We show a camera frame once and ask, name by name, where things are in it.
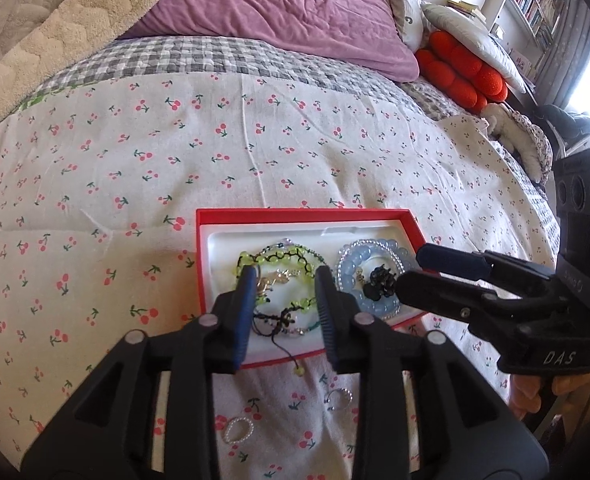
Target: gray checkered blanket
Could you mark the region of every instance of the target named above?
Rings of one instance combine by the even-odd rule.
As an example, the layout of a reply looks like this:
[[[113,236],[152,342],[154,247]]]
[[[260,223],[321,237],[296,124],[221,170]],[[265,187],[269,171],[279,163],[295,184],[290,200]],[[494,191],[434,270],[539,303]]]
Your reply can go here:
[[[468,113],[423,77],[412,83],[400,83],[399,86],[433,121]]]
[[[392,81],[372,70],[326,57],[273,47],[264,41],[211,36],[159,36],[113,41],[41,84],[38,96],[112,78],[158,73],[239,73],[276,77],[361,94],[422,110]]]

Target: silver ring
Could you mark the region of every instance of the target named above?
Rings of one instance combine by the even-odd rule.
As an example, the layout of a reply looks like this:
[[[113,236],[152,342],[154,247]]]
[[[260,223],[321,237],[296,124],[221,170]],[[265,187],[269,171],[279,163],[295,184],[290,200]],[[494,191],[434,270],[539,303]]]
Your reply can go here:
[[[328,392],[328,394],[326,395],[326,398],[324,399],[324,404],[330,404],[331,396],[332,396],[332,394],[335,394],[335,393],[340,394],[341,398],[345,399],[345,402],[343,404],[329,406],[327,408],[329,412],[336,412],[337,410],[345,410],[346,408],[348,408],[350,406],[350,403],[352,402],[352,391],[350,391],[347,388],[336,388],[336,389]]]
[[[241,438],[231,439],[230,438],[230,431],[233,429],[233,426],[238,422],[245,422],[248,425],[248,428],[246,429],[246,433]],[[228,424],[226,426],[226,431],[224,432],[224,436],[222,437],[222,440],[224,441],[225,444],[240,444],[241,442],[243,442],[247,438],[249,438],[252,435],[253,431],[254,431],[254,424],[252,423],[252,420],[250,420],[249,418],[246,418],[244,416],[236,416],[235,418],[231,418],[228,421]]]

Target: gold charm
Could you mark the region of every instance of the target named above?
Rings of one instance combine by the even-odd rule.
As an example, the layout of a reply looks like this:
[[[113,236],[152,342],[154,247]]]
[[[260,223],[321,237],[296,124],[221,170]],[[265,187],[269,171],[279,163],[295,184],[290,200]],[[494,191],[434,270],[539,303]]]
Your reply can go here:
[[[361,283],[361,285],[366,283],[366,279],[364,278],[364,271],[361,269],[361,267],[357,267],[356,272],[357,272],[357,281],[359,283]]]
[[[257,282],[257,293],[263,296],[268,291],[272,291],[272,286],[275,283],[283,285],[288,283],[291,278],[299,276],[299,270],[284,270],[283,272],[279,269],[274,272],[269,272]]]

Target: white pillow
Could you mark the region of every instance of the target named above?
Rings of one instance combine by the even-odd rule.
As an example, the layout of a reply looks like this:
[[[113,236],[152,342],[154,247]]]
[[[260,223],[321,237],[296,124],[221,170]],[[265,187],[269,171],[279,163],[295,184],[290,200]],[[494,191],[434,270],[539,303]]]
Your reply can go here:
[[[448,7],[423,4],[422,10],[435,27],[452,34],[470,52],[497,70],[511,87],[526,93],[526,85],[515,63],[487,30],[477,27],[472,20]]]
[[[424,24],[419,0],[390,0],[397,31],[402,41],[413,52],[422,44]]]

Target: curtain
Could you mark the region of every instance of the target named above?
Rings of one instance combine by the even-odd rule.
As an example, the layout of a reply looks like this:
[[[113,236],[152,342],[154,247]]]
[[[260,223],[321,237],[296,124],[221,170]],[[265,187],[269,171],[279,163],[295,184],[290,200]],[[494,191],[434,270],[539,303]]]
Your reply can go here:
[[[590,9],[584,0],[564,0],[553,44],[535,78],[540,105],[566,108],[590,60]]]

